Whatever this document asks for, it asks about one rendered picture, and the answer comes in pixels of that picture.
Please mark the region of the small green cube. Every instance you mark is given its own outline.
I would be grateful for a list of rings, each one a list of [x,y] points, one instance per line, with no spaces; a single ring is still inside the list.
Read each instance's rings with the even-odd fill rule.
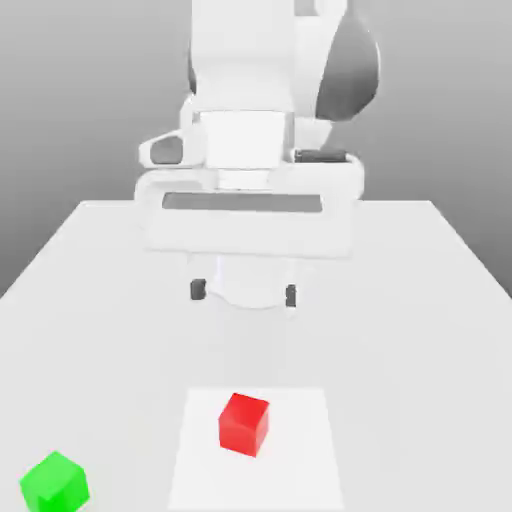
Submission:
[[[58,451],[32,467],[19,485],[29,512],[78,512],[90,499],[84,469]]]

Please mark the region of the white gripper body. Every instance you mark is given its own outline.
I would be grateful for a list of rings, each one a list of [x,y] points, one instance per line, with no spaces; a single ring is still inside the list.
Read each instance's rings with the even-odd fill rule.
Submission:
[[[269,171],[149,171],[134,200],[151,249],[337,259],[351,250],[363,190],[364,167],[348,158]]]

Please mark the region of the small red cube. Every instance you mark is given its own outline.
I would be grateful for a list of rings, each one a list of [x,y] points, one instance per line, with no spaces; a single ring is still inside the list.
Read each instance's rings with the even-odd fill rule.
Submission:
[[[222,448],[256,457],[269,430],[269,402],[233,393],[218,417]]]

